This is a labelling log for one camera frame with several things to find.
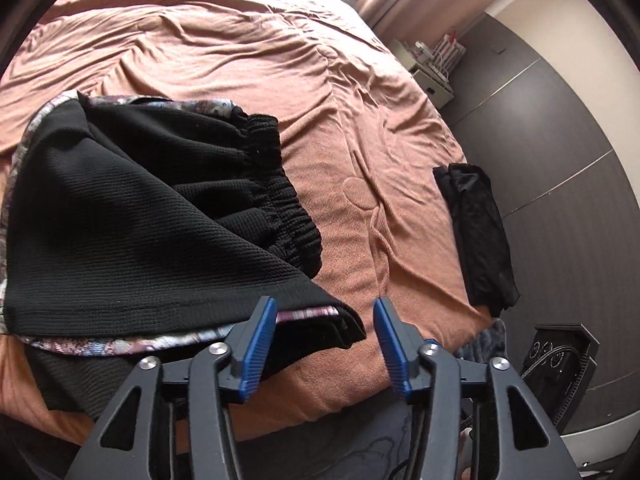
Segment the folded black garment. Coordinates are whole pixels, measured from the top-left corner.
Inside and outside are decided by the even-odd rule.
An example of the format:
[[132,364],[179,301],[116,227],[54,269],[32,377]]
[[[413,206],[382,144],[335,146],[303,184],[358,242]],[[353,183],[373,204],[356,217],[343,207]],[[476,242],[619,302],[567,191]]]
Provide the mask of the folded black garment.
[[491,180],[470,164],[439,166],[433,176],[449,210],[469,304],[498,318],[516,305],[520,292]]

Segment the white nightstand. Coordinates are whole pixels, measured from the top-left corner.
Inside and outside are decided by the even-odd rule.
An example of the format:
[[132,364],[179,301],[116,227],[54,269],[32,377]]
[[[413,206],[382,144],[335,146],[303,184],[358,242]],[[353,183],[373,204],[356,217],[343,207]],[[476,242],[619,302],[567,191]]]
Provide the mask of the white nightstand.
[[420,40],[410,44],[393,39],[388,48],[427,94],[434,107],[440,110],[454,99],[451,74],[466,53],[466,47],[457,40],[455,32],[445,34],[431,47]]

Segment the person legs grey pajamas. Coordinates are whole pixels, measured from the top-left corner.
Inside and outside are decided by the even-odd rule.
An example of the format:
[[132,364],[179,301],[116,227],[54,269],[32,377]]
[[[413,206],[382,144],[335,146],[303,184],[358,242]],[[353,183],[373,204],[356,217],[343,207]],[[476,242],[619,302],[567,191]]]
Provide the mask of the person legs grey pajamas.
[[401,479],[411,422],[412,408],[385,390],[236,448],[245,479]]

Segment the brown quilted bedspread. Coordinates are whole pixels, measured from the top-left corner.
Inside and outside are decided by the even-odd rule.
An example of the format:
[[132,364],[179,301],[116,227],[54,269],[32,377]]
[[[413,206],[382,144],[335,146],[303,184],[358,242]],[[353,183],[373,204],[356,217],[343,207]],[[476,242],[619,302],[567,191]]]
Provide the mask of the brown quilted bedspread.
[[[489,324],[469,304],[433,169],[462,162],[439,112],[375,38],[245,0],[58,0],[1,78],[1,212],[13,159],[38,110],[63,93],[228,100],[277,119],[283,169],[318,228],[316,283],[366,336],[266,375],[232,408],[248,440],[311,422],[385,389],[372,304],[387,296],[448,350]],[[94,421],[44,403],[24,342],[1,312],[1,411],[73,443]]]

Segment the black knit pants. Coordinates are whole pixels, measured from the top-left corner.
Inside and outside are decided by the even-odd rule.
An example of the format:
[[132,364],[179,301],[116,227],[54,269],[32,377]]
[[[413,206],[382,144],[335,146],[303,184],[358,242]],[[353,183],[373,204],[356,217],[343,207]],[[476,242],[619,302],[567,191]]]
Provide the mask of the black knit pants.
[[282,313],[267,375],[362,341],[358,313],[316,283],[321,254],[276,118],[70,91],[14,154],[1,312],[47,407],[95,418],[138,356],[193,356],[263,296]]

